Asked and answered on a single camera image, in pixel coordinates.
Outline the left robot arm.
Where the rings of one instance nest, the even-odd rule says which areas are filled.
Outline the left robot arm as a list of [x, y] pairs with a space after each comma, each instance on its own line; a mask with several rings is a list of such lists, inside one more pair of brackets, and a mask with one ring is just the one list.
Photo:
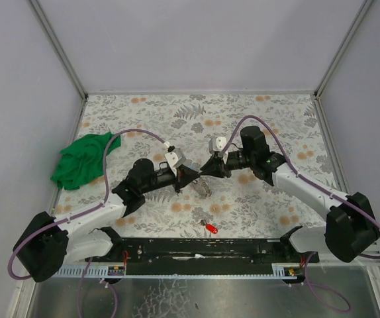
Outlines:
[[145, 193], [168, 186], [179, 191], [199, 176], [199, 172], [184, 164], [155, 170], [149, 159], [135, 161], [125, 179], [95, 206], [69, 212], [62, 218], [45, 211], [35, 215], [13, 247], [9, 275], [20, 279], [13, 272], [13, 262], [19, 260], [28, 278], [43, 282], [64, 263], [108, 254], [113, 240], [102, 230], [103, 225], [139, 209], [145, 202]]

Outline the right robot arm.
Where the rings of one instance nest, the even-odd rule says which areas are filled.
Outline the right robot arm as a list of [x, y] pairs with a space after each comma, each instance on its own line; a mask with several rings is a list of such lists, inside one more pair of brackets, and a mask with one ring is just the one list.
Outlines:
[[201, 173], [229, 178], [232, 171], [249, 168], [257, 179], [313, 209], [324, 219], [323, 226], [296, 227], [284, 236], [297, 252], [329, 252], [348, 263], [380, 238], [366, 196], [348, 195], [294, 172], [284, 155], [270, 150], [264, 133], [257, 126], [243, 128], [240, 138], [242, 147], [232, 152], [226, 150], [226, 138], [212, 138], [209, 142], [211, 157]]

